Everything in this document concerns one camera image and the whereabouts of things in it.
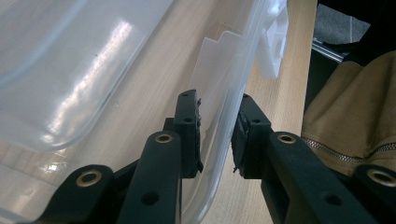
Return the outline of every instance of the person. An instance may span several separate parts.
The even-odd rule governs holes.
[[[396,1],[349,2],[373,11],[345,10],[371,26],[305,111],[302,138],[341,174],[362,164],[396,171]]]

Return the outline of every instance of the brass ring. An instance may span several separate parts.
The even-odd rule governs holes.
[[[286,144],[293,144],[296,142],[296,139],[288,134],[280,134],[277,136],[277,140]]]
[[[173,140],[172,135],[167,133],[163,133],[155,137],[155,141],[158,143],[168,143],[171,142],[172,140]]]
[[[91,179],[89,181],[85,181],[84,177],[87,175],[94,175],[94,179]],[[97,182],[99,182],[99,180],[102,179],[102,173],[100,173],[97,170],[90,170],[87,172],[83,172],[76,180],[76,184],[77,186],[81,187],[81,188],[87,188],[89,186],[92,186],[94,184],[96,184]]]
[[[376,183],[387,186],[390,188],[396,187],[395,177],[389,175],[386,172],[371,169],[367,171],[367,175]]]

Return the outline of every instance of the brown jacket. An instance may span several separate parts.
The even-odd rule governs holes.
[[[308,107],[302,138],[345,175],[368,163],[396,171],[396,51],[364,67],[340,63]]]

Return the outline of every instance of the brown pants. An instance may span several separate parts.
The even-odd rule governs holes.
[[[368,163],[396,171],[396,51],[339,64],[307,109],[302,138],[345,175]]]

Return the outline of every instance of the translucent plastic tray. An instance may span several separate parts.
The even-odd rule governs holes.
[[[124,5],[137,2],[142,3],[141,7],[145,7],[145,10],[141,11],[134,9],[134,6]],[[7,16],[14,18],[12,13],[9,15],[7,13],[18,11],[20,4],[29,5],[29,3],[20,1],[9,4],[6,9],[0,7],[2,8],[0,11],[2,20],[0,21],[4,21],[3,18]],[[108,4],[107,1],[87,3],[38,1],[35,3],[37,7],[23,8],[29,12],[28,14],[20,13],[20,15],[26,14],[24,17],[26,19],[17,20],[14,18],[15,21],[10,22],[13,25],[24,24],[24,28],[14,35],[19,36],[18,34],[26,32],[24,29],[28,29],[28,27],[40,30],[37,32],[38,34],[46,32],[47,35],[39,35],[34,40],[27,38],[26,46],[35,47],[30,51],[33,54],[40,55],[44,52],[40,51],[41,45],[47,48],[45,48],[46,52],[52,53],[44,62],[35,57],[33,57],[35,60],[31,62],[29,61],[30,57],[26,56],[23,59],[17,57],[19,60],[14,62],[15,64],[9,65],[8,69],[1,70],[6,72],[1,74],[0,81],[2,88],[5,87],[6,90],[11,90],[13,85],[22,85],[20,83],[26,86],[28,86],[27,83],[30,83],[31,87],[29,88],[34,88],[33,95],[27,94],[24,88],[20,88],[20,91],[27,96],[26,99],[20,97],[13,104],[10,100],[8,101],[7,110],[14,106],[16,111],[21,111],[22,114],[25,113],[23,110],[34,112],[34,114],[26,113],[22,116],[24,119],[14,119],[13,122],[16,126],[26,125],[25,121],[30,120],[29,114],[38,118],[40,117],[38,114],[48,110],[51,116],[46,117],[47,123],[43,122],[38,126],[32,122],[33,119],[30,120],[30,123],[27,122],[28,125],[24,126],[30,128],[19,127],[23,130],[22,133],[13,133],[7,130],[8,135],[2,135],[6,140],[0,142],[0,192],[2,192],[0,194],[0,222],[21,222],[37,218],[45,209],[56,188],[70,173],[81,166],[104,164],[116,171],[137,160],[146,139],[152,133],[162,129],[165,118],[173,117],[178,94],[189,89],[196,89],[198,96],[202,98],[200,106],[202,117],[201,156],[205,169],[196,178],[183,180],[182,222],[200,222],[213,201],[219,184],[236,113],[250,67],[256,55],[259,39],[262,37],[263,30],[268,30],[285,8],[286,1],[175,0],[169,8],[167,8],[168,5],[156,8],[155,6],[159,4],[157,2],[154,4],[154,0],[125,0],[119,3],[111,1]],[[81,4],[91,4],[92,7],[103,4],[104,8],[101,11],[96,9],[99,12],[92,10],[90,13],[82,15],[81,11],[74,10],[76,7],[80,8]],[[121,45],[121,40],[127,37],[120,36],[129,36],[126,33],[138,33],[140,30],[137,28],[138,26],[131,25],[134,24],[131,21],[123,23],[116,19],[113,22],[100,21],[104,24],[103,29],[107,27],[107,35],[102,35],[105,37],[103,37],[101,47],[96,46],[94,51],[85,48],[83,44],[73,50],[70,48],[74,45],[68,45],[65,48],[63,42],[70,41],[70,39],[63,35],[56,35],[60,32],[58,26],[49,26],[46,22],[40,23],[41,25],[38,23],[41,21],[40,15],[48,15],[52,10],[60,20],[74,21],[76,18],[91,20],[92,16],[99,14],[100,16],[97,18],[101,18],[107,13],[111,14],[108,12],[112,11],[111,8],[114,8],[113,15],[117,19],[120,18],[119,12],[116,12],[118,10],[125,13],[125,17],[133,14],[132,11],[136,11],[137,15],[143,17],[157,17],[157,14],[160,14],[158,19],[161,17],[162,19],[155,30],[155,25],[152,25],[155,22],[151,23],[152,29],[150,28],[150,30],[154,31],[150,36],[140,36],[142,42],[137,41],[136,45],[125,44],[122,47],[117,47],[117,45]],[[97,20],[87,22],[87,25],[82,28],[80,27],[81,22],[77,22],[77,27],[69,29],[78,28],[81,32],[85,32],[84,34],[89,35],[90,38],[86,39],[84,43],[90,46],[97,36],[95,33],[104,32],[99,28],[90,31],[91,24]],[[0,30],[0,36],[4,36],[2,30]],[[5,54],[2,52],[7,49],[6,46],[10,45],[12,38],[8,41],[7,44],[4,44],[3,38],[0,39],[0,58],[4,57]],[[106,47],[108,42],[114,44],[111,47]],[[77,55],[84,54],[86,50],[92,56],[89,60],[83,61]],[[74,57],[69,57],[66,60],[65,55],[70,56],[70,54]],[[109,55],[113,57],[112,63],[104,63],[105,60],[111,58]],[[131,68],[127,69],[132,61],[134,62]],[[9,76],[9,71],[13,71],[11,68],[23,71],[23,67],[18,66],[23,62],[30,62],[25,71],[15,77]],[[56,63],[61,67],[55,69],[53,65]],[[38,66],[38,70],[35,71],[39,71],[40,76],[46,76],[46,78],[40,79],[47,80],[45,84],[26,75],[30,73],[30,68],[35,66]],[[83,75],[80,77],[82,79],[78,81],[74,78],[68,79],[74,76],[77,71],[92,71],[94,74],[100,74],[100,77],[90,82],[84,80],[85,76]],[[52,82],[59,81],[58,78],[61,80],[61,84],[52,86]],[[102,86],[107,79],[111,79],[110,82],[113,83],[110,88]],[[62,84],[69,84],[69,87],[72,88],[69,91],[64,91],[64,95],[54,95],[53,93],[59,89],[64,90]],[[82,89],[93,90],[96,94],[84,95],[84,91],[79,91]],[[57,105],[46,109],[43,109],[47,106],[44,103],[44,107],[37,106],[33,103],[37,100],[36,91],[43,92],[44,99],[39,98],[38,101],[47,102],[49,106],[53,106],[55,103]],[[57,100],[46,101],[51,97],[55,97]],[[97,103],[97,110],[85,111],[81,109],[79,112],[74,110],[80,106],[85,108],[85,104],[89,104],[91,100],[95,101],[98,99],[96,97],[101,99],[101,103]],[[3,90],[1,90],[0,126],[5,125],[2,122],[9,122],[3,119],[4,115],[1,112],[5,110],[4,99],[6,97],[3,97]],[[9,113],[8,116],[10,119],[16,118],[18,113]],[[11,127],[13,122],[8,124],[8,128],[11,130],[14,128]],[[81,129],[74,126],[77,123],[81,125]],[[49,147],[48,143],[55,140],[55,136],[65,137],[65,135],[54,135],[56,133],[54,132],[48,137],[43,133],[34,133],[37,134],[36,137],[26,138],[24,136],[24,134],[32,134],[36,128],[46,130],[48,127],[54,128],[53,130],[57,130],[57,127],[65,127],[65,133],[68,133],[68,136],[75,136],[75,140],[70,141],[72,138],[69,138],[69,141],[60,140],[57,141],[57,144]],[[29,138],[31,140],[22,142],[22,139]],[[60,149],[47,152],[48,149],[56,148]]]

